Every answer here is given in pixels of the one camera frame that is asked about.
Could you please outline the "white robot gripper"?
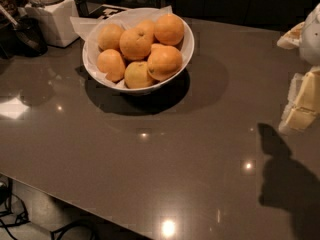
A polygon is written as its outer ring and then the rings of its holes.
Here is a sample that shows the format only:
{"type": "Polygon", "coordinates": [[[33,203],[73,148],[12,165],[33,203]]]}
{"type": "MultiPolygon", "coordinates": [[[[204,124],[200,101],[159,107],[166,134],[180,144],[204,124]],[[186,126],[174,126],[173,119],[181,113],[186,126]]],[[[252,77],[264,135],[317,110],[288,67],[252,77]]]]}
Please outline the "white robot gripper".
{"type": "MultiPolygon", "coordinates": [[[[277,41],[283,49],[299,47],[300,57],[313,66],[320,65],[320,3],[307,16],[277,41]]],[[[320,67],[306,74],[296,73],[290,83],[288,103],[279,124],[283,134],[303,132],[320,116],[320,67]]]]}

